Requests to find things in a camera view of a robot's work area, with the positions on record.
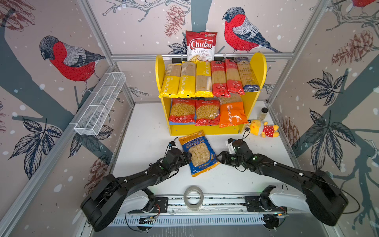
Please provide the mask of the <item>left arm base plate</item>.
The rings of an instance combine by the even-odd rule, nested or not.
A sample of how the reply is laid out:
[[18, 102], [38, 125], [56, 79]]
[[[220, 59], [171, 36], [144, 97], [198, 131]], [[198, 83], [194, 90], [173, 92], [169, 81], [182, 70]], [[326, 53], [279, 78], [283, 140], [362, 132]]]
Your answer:
[[154, 199], [149, 199], [146, 206], [141, 209], [143, 213], [166, 213], [168, 210], [168, 198], [167, 197], [155, 197]]

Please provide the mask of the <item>dark blue spaghetti bag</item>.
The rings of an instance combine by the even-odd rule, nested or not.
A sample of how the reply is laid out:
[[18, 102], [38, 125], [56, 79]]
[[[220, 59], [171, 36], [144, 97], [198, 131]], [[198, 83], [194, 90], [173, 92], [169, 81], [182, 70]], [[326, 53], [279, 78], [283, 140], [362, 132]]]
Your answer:
[[260, 91], [248, 57], [235, 57], [244, 92]]

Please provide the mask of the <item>yellow Pastatime spaghetti bag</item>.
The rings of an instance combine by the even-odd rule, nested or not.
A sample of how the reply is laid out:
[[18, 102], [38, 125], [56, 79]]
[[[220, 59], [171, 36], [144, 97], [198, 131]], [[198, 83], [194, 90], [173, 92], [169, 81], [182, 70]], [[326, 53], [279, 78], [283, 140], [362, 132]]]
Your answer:
[[159, 98], [179, 98], [178, 90], [181, 76], [181, 68], [181, 63], [169, 64], [167, 66]]
[[179, 98], [195, 98], [196, 64], [193, 62], [183, 62], [179, 89]]

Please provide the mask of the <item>orange Pastatime pasta bag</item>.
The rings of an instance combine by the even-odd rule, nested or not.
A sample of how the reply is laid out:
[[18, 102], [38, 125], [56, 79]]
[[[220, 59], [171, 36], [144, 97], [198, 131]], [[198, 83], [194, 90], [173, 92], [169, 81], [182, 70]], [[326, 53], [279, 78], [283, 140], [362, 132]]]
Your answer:
[[243, 100], [238, 93], [231, 93], [230, 97], [219, 97], [218, 99], [220, 102], [220, 128], [248, 123]]

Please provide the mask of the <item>red macaroni bag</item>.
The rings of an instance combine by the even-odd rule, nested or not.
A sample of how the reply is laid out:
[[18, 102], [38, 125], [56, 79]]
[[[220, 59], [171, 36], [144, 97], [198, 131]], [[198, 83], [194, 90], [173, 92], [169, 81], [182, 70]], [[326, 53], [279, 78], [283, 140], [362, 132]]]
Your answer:
[[169, 121], [173, 123], [195, 123], [196, 101], [193, 99], [172, 99]]
[[195, 112], [196, 126], [216, 126], [220, 123], [219, 100], [197, 100]]

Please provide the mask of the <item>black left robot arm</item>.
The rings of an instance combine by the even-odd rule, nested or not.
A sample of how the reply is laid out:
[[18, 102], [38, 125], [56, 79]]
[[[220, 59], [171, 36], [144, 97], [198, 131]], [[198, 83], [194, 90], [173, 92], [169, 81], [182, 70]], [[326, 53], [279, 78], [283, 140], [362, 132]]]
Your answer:
[[125, 177], [109, 174], [90, 192], [81, 204], [93, 230], [99, 232], [116, 218], [124, 200], [130, 195], [157, 185], [173, 176], [179, 168], [190, 164], [191, 153], [171, 148], [166, 155], [144, 171]]

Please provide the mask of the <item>red spaghetti bag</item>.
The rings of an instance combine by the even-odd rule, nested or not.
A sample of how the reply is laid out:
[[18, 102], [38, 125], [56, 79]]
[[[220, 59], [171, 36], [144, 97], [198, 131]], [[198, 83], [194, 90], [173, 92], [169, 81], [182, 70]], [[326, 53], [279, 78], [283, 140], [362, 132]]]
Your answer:
[[234, 60], [226, 59], [225, 67], [228, 92], [244, 95], [245, 92], [242, 86], [242, 81], [240, 79], [237, 63]]
[[215, 97], [230, 97], [227, 90], [227, 78], [225, 63], [211, 61], [212, 90]]

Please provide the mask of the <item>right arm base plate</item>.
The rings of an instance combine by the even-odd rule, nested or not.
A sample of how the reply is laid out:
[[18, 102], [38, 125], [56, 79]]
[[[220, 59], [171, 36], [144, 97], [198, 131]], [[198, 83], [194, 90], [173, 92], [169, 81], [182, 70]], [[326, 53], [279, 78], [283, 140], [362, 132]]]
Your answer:
[[286, 207], [275, 205], [268, 197], [245, 196], [244, 206], [248, 212], [286, 212]]

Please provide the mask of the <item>blue orange pasta bag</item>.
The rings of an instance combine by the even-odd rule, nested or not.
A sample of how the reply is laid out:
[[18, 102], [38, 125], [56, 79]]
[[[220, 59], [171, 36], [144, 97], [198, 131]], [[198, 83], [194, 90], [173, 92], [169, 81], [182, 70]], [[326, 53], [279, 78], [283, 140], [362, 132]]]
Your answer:
[[191, 154], [190, 170], [192, 177], [205, 173], [219, 164], [216, 153], [203, 131], [181, 137], [179, 142], [184, 152]]

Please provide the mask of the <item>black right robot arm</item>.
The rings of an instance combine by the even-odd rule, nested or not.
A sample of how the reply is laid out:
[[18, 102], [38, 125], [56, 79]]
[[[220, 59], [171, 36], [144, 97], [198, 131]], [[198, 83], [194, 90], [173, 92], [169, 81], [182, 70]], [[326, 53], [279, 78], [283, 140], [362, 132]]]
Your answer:
[[234, 168], [244, 167], [250, 172], [279, 180], [305, 195], [306, 204], [316, 219], [328, 226], [335, 226], [348, 205], [348, 199], [330, 176], [316, 172], [296, 169], [271, 158], [254, 154], [242, 139], [228, 140], [232, 152], [223, 151], [216, 159]]

